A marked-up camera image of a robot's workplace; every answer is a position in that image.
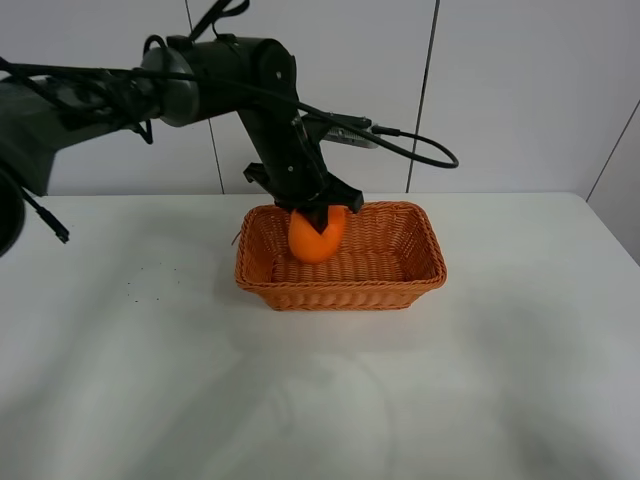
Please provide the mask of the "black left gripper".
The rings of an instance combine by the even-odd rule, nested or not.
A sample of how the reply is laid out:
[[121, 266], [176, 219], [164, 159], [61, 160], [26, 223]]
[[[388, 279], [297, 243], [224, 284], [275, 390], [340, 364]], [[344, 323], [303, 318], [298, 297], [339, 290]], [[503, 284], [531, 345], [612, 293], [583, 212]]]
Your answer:
[[356, 213], [362, 207], [362, 192], [331, 174], [325, 164], [320, 141], [329, 132], [327, 120], [313, 115], [278, 119], [270, 113], [245, 113], [243, 126], [260, 161], [244, 170], [285, 209], [300, 209], [300, 215], [320, 235], [328, 226], [330, 205], [341, 205]]

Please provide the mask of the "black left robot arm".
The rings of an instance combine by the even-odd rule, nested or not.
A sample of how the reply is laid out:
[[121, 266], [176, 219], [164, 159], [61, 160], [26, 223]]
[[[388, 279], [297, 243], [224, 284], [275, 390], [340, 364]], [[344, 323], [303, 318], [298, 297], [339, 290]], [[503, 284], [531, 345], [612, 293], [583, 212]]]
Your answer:
[[1, 69], [3, 250], [18, 240], [26, 209], [46, 195], [58, 152], [123, 130], [152, 143], [156, 119], [184, 127], [238, 114], [259, 156], [246, 179], [318, 231], [331, 206], [362, 207], [362, 193], [328, 171], [320, 143], [331, 120], [300, 103], [296, 60], [276, 40], [152, 36], [132, 70], [7, 61]]

